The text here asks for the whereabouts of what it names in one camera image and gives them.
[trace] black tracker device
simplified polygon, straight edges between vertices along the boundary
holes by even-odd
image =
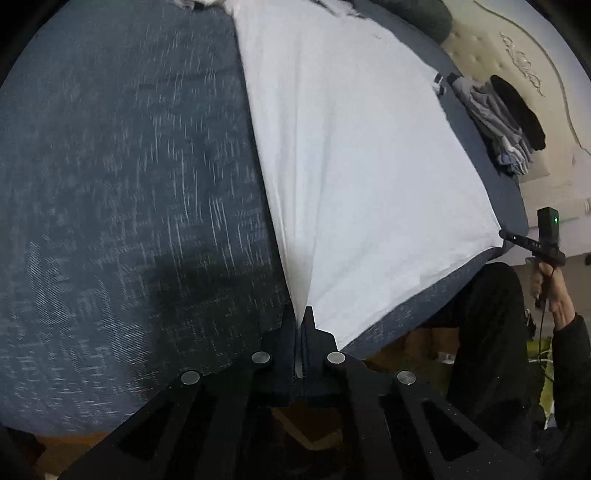
[[[558,211],[551,207],[538,210],[538,229],[540,230],[540,236],[537,242],[505,229],[501,229],[499,236],[503,240],[529,250],[534,257],[547,263],[552,268],[563,267],[566,263],[566,255],[560,251],[560,218]],[[550,278],[546,277],[542,283],[542,292],[535,301],[537,309],[544,310],[549,288]]]

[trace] dark gray pillow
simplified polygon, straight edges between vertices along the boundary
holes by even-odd
[[[372,0],[389,12],[406,20],[438,44],[452,31],[452,14],[441,0]],[[353,0],[359,10],[358,0]]]

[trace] black jacket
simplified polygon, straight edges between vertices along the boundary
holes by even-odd
[[[554,409],[563,439],[544,462],[544,480],[591,479],[590,355],[587,327],[577,315],[554,334]]]

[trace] blue bedsheet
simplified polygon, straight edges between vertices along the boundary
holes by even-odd
[[[442,101],[499,219],[523,231],[517,186]],[[0,112],[2,423],[110,431],[180,371],[217,371],[278,326],[287,289],[221,9],[71,0],[18,59]],[[493,253],[348,351],[421,323]]]

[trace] white cloth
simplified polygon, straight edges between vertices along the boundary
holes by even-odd
[[[296,314],[342,348],[499,247],[436,72],[375,22],[309,0],[226,0]]]

